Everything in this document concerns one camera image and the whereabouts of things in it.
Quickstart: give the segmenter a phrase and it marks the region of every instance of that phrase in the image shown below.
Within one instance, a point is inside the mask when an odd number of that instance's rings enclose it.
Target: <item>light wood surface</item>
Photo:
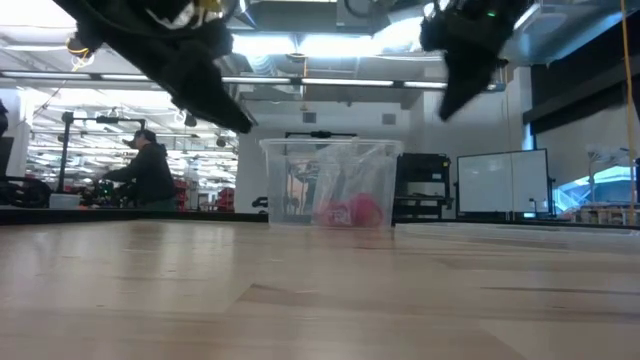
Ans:
[[[0,359],[638,360],[639,254],[262,224],[2,227]]]

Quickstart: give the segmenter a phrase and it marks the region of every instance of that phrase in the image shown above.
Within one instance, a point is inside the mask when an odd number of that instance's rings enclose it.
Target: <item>whiteboard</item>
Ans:
[[[458,158],[459,212],[549,212],[546,150]]]

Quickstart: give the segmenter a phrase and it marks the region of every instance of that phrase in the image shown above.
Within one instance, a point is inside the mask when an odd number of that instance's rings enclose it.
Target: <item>plastic storage container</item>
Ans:
[[[269,223],[391,226],[397,158],[391,140],[267,139]]]
[[[49,209],[77,209],[80,205],[80,195],[51,194]]]

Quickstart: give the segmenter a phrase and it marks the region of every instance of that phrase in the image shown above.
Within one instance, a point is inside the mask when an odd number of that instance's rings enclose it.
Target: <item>black jacket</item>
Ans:
[[[171,170],[167,164],[167,150],[155,143],[145,145],[126,167],[109,171],[103,178],[126,182],[136,179],[138,201],[150,203],[175,196]]]

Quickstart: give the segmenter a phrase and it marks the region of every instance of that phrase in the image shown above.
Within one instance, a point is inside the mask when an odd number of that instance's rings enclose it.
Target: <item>computer monitor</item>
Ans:
[[[12,146],[12,137],[0,138],[0,176],[7,176],[7,167],[9,166]]]

